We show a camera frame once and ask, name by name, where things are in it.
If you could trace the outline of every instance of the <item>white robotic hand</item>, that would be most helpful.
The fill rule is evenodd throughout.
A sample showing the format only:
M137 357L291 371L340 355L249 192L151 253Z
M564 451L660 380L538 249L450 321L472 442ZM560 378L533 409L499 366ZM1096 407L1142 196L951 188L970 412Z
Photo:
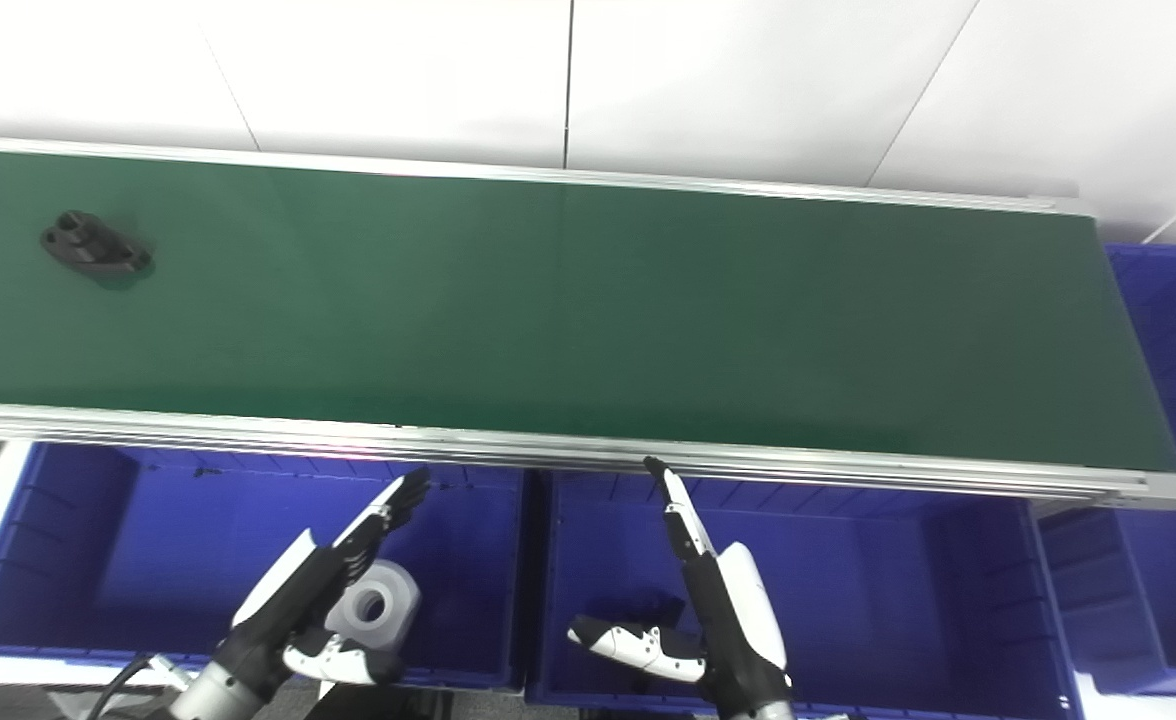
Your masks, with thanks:
M679 474L655 456L646 468L664 492L667 535L703 642L584 616L570 625L570 640L648 674L696 684L722 720L793 720L784 639L751 552L735 542L717 555Z
M300 675L328 684L380 685L390 681L393 662L419 611L419 587L390 560L376 560L345 589L325 626L298 633L282 661Z
M249 720L294 673L338 684L396 682L402 665L395 647L365 646L327 629L326 616L370 568L383 538L408 524L428 479L420 468L393 480L328 547L318 547L305 529L250 589L214 658L148 720Z

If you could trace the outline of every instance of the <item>white plastic part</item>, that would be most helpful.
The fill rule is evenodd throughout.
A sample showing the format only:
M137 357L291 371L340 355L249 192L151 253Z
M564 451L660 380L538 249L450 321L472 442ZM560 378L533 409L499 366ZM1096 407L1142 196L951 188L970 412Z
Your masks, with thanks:
M299 533L295 542L292 542L290 547L287 547L286 552L282 552L281 556L278 556L272 568L268 568L267 573L263 573L263 576L259 578L255 587L250 588L250 593L241 602L241 607L232 616L233 628L236 628L240 624L245 624L246 619L259 612L260 607L263 607L263 604L268 602L268 598L272 598L272 593L278 592L278 588L292 574L295 574L299 566L303 565L305 559L316 549L318 544L313 542L313 529L305 529L303 533Z
M726 591L730 593L730 604L735 607L735 616L749 646L757 655L770 661L770 665L783 671L788 665L784 635L779 632L774 606L766 594L766 584L761 582L757 561L753 560L751 552L741 542L730 544L717 556L717 568L721 569Z
M680 684L696 684L703 678L706 666L702 659L691 660L688 656L664 655L660 646L659 628L652 628L642 636L634 635L623 628L610 628L588 648L596 655L608 656L616 662L623 662L643 671L649 675L676 680ZM566 633L572 641L579 644L574 629Z
M419 585L406 568L388 560L373 561L326 615L326 629L370 651L397 652L414 624L419 598ZM376 602L383 611L368 619Z
M1138 507L1144 511L1176 511L1176 473L1144 473L1144 495L1117 493L1095 505L1100 507Z
M192 675L187 673L187 669L182 669L182 667L174 665L165 655L151 656L151 659L148 659L148 665L152 666L154 671L158 671L158 673L166 679L166 684L172 688L185 692L189 688L189 685L192 685Z
M300 675L322 680L323 684L374 685L374 679L365 668L365 651L352 648L340 649L345 639L330 635L329 642L318 653L318 656L305 655L299 648L287 644L282 652L286 667Z
M694 502L690 502L690 493L684 488L684 480L674 471L664 468L664 488L667 496L671 499L669 505L664 507L664 512L681 518L684 532L689 534L690 541L694 542L694 548L700 555L703 555L704 552L716 555L716 552L711 549L711 539L708 539L708 529L703 528L703 520L699 520L699 514L694 511Z

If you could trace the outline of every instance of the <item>robotic arm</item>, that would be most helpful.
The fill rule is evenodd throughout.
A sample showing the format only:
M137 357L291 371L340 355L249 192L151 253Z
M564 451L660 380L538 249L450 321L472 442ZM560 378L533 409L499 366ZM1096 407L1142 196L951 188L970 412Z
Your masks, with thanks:
M793 720L784 639L751 552L735 542L717 555L683 480L655 456L644 462L664 493L667 536L703 642L582 615L570 625L570 640L648 674L696 684L722 720Z
M294 673L338 684L396 682L402 665L394 649L363 647L326 629L325 620L427 491L427 468L393 480L329 547L315 546L305 529L250 589L209 664L148 720L249 720Z

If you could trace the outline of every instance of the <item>black mechanical part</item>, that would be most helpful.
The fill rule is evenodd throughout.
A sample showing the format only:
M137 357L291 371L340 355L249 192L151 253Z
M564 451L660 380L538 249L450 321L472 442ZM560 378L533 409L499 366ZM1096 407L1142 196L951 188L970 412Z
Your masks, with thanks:
M582 644L584 647L592 647L600 641L602 635L615 628L615 625L607 620L597 620L587 615L575 615L575 619L570 620L570 633L574 633L575 638L579 638L579 644Z
M690 529L684 526L684 519L676 514L676 512L664 513L664 529L669 538L671 553L681 562L688 562L701 555L699 548L694 546L694 536L690 534Z
M660 492L664 493L664 502L671 502L671 495L667 491L667 484L664 482L664 471L669 469L666 461L660 460L657 456L647 455L642 460L642 465L646 465L646 469L649 471L652 478L655 478L655 482L660 484Z
M138 273L153 260L140 242L80 209L65 211L41 231L41 247L72 269L96 275Z
M766 706L791 702L784 672L748 644L717 559L696 556L681 566L681 576L707 648L707 672L699 680L699 692L717 706L717 715L753 716Z
M683 612L684 600L681 600L680 596L674 596L674 594L667 593L659 596L655 607L653 607L653 618L655 618L655 621L653 621L652 627L660 628L660 648L664 647L664 635L676 633L675 629L670 628L676 628L676 624L681 620L681 614L683 614ZM694 638L694 642L699 644L699 639ZM689 658L691 660L699 660L701 656L703 656L703 651L702 648L699 648L699 654ZM647 694L652 692L652 684L655 682L655 675L637 673L633 676L632 691L637 694Z
M299 638L315 646L318 638L308 628L325 625L345 593L354 559L368 565L386 534L410 520L428 479L427 468L413 471L388 498L387 514L368 515L335 547L314 548L263 606L228 633L194 684L158 719L249 720L272 702L292 674L282 659L286 644ZM379 674L373 676L399 674L400 659L374 656L368 669Z
M305 629L303 633L295 634L290 639L290 644L295 646L295 651L303 652L307 656L318 656L322 651L326 651L326 645L330 642L333 636L335 633L318 625Z
M677 660L699 660L707 655L699 638L670 628L660 628L660 651Z
M729 720L797 720L793 715L793 705L789 702L771 702L766 707L757 707L747 715L730 716ZM827 720L849 720L848 716L829 716Z

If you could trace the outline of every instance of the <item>aluminum rail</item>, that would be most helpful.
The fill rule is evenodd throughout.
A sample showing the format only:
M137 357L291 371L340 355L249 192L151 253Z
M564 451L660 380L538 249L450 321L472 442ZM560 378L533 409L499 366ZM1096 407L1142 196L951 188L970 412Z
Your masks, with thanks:
M917 192L871 187L836 187L824 184L739 181L656 174L610 173L597 169L523 168L514 165L437 164L428 160L388 160L347 155L306 155L295 152L249 149L200 149L106 142L22 140L0 136L0 152L29 155L168 160L179 164L250 165L259 168L295 168L377 174L377 176L469 178L507 182L584 184L584 186L633 187L642 191L716 192L722 195L789 196L797 200L916 205L927 208L1009 211L1048 215L1094 216L1088 205L1069 196L964 195L954 192Z
M1025 496L1056 511L1176 511L1176 473L881 452L28 405L0 405L0 439L612 473L637 473L642 456L657 455L694 478Z

